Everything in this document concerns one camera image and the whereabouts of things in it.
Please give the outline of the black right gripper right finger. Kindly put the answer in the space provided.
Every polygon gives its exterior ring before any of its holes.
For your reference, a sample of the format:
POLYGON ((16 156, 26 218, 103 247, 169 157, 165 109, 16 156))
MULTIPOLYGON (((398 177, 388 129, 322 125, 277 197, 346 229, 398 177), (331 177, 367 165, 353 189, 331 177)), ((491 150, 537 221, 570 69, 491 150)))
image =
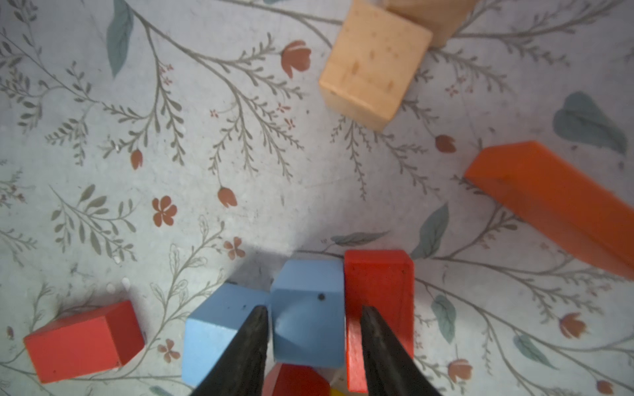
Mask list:
POLYGON ((363 307, 361 330, 370 396, 440 395, 414 364, 376 308, 363 307))

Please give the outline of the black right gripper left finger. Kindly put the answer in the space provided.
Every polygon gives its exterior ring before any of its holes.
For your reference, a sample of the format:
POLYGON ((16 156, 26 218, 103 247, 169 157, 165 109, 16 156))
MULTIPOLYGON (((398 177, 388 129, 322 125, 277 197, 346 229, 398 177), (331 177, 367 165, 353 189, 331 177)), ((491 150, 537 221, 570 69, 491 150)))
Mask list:
POLYGON ((268 310, 257 305, 191 396, 262 395, 268 340, 268 310))

